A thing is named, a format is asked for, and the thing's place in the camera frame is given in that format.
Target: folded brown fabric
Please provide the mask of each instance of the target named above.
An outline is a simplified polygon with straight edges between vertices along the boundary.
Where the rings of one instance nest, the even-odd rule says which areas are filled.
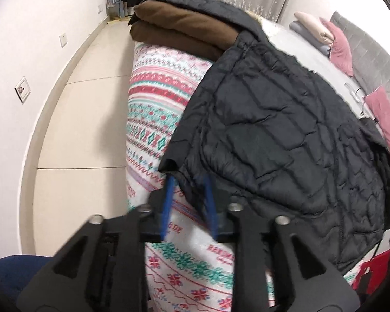
[[[231,47],[238,36],[234,28],[211,16],[161,1],[143,1],[134,7],[134,12],[140,20],[165,29],[174,29],[222,50]]]
[[[173,29],[164,29],[145,21],[137,21],[130,28],[131,38],[147,44],[164,45],[191,55],[216,61],[224,51],[201,40]]]

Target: wall outlet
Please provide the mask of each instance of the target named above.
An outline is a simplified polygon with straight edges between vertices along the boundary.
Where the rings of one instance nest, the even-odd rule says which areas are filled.
[[[65,47],[65,45],[68,43],[68,37],[67,33],[63,33],[62,35],[59,35],[59,41],[61,43],[61,47]]]
[[[26,77],[23,77],[15,87],[15,91],[22,103],[24,103],[30,94],[30,87],[27,83]]]

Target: metal screw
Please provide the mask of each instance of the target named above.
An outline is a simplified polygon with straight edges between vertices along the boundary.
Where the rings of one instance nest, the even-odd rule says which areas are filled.
[[[150,213],[152,212],[152,207],[149,204],[142,204],[140,205],[137,210],[141,213]]]
[[[287,216],[277,216],[275,221],[279,225],[288,225],[290,223],[290,219]]]
[[[228,204],[229,211],[240,212],[243,209],[243,206],[239,203],[230,203]]]
[[[102,222],[104,222],[104,217],[101,216],[100,214],[93,215],[90,217],[90,219],[88,219],[88,222],[90,222],[91,224],[99,225],[102,224]]]

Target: black puffer jacket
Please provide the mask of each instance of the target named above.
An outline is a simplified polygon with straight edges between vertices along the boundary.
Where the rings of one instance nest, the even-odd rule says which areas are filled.
[[[390,227],[390,154],[321,76],[275,49],[257,22],[216,0],[159,0],[238,28],[190,99],[159,171],[200,212],[205,175],[273,219],[284,214],[346,272]]]

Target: tile floor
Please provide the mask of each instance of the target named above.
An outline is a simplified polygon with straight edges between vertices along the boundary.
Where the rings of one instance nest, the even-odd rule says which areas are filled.
[[[127,94],[134,42],[107,25],[73,71],[49,124],[34,193],[38,255],[53,255],[92,214],[127,210]]]

